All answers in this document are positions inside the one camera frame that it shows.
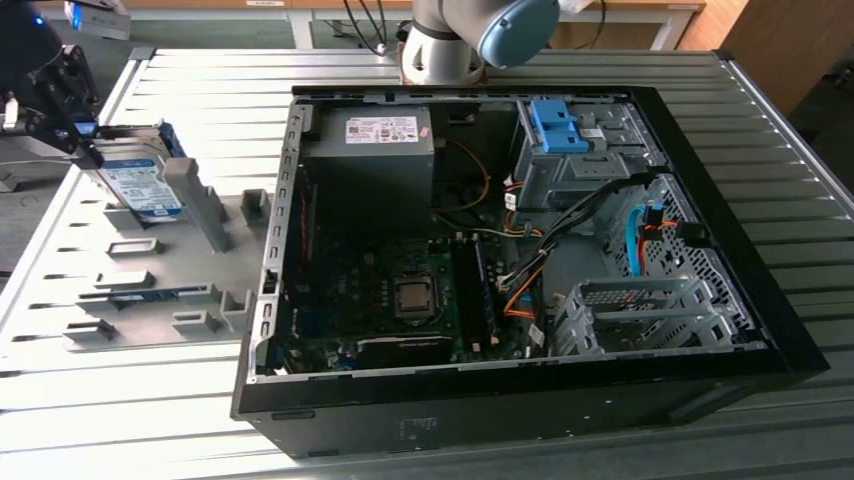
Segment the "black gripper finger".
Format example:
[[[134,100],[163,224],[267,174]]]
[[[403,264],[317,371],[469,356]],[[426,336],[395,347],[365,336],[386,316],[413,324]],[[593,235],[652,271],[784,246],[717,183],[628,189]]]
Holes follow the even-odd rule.
[[[85,104],[74,98],[44,98],[26,106],[18,98],[2,98],[2,140],[39,156],[63,157],[85,167]]]
[[[83,170],[98,170],[105,163],[103,155],[94,144],[101,94],[82,47],[66,45],[62,49],[62,60],[60,75],[67,85],[63,106],[67,108],[79,150],[75,164]]]

